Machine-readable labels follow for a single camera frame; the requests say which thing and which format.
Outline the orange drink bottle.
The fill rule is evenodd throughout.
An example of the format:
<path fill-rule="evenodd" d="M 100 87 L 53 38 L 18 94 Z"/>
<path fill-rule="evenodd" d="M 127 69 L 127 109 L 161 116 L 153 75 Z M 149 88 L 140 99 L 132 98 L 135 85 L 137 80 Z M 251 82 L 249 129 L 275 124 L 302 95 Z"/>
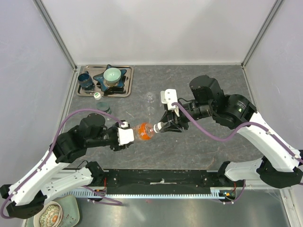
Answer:
<path fill-rule="evenodd" d="M 135 141 L 150 140 L 154 135 L 154 126 L 151 123 L 144 122 L 132 128 Z"/>

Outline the clear green-label water bottle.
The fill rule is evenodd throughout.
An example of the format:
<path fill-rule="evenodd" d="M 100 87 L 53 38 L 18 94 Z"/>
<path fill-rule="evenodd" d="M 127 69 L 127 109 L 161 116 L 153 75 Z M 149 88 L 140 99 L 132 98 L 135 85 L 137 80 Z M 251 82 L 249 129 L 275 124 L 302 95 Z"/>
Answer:
<path fill-rule="evenodd" d="M 98 110 L 111 114 L 111 108 L 109 104 L 102 99 L 102 95 L 99 92 L 95 92 L 93 95 L 95 101 L 95 106 Z"/>

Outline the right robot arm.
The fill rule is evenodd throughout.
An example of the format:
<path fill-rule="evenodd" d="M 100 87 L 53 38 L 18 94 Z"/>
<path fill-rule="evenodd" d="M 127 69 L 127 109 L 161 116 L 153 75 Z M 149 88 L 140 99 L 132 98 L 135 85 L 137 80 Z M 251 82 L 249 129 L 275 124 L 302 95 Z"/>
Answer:
<path fill-rule="evenodd" d="M 253 161 L 223 162 L 216 176 L 220 185 L 261 180 L 271 187 L 283 189 L 303 183 L 303 152 L 283 140 L 249 99 L 239 94 L 226 95 L 218 81 L 208 75 L 194 78 L 189 87 L 194 96 L 192 100 L 179 98 L 174 89 L 161 91 L 165 113 L 155 125 L 157 131 L 183 132 L 190 122 L 197 124 L 198 120 L 211 117 L 231 130 L 223 141 L 230 141 L 239 134 L 263 155 Z"/>

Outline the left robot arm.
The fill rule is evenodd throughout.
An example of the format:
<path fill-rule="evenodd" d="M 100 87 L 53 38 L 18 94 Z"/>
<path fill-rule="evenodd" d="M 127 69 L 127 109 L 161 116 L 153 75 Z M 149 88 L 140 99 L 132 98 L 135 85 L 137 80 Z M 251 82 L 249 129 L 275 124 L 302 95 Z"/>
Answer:
<path fill-rule="evenodd" d="M 52 144 L 41 160 L 19 181 L 4 184 L 0 194 L 5 200 L 0 215 L 5 219 L 27 219 L 44 206 L 74 188 L 100 186 L 105 173 L 96 161 L 59 180 L 52 178 L 84 156 L 88 148 L 106 147 L 119 151 L 134 142 L 130 124 L 103 111 L 92 111 L 67 132 L 57 131 Z"/>

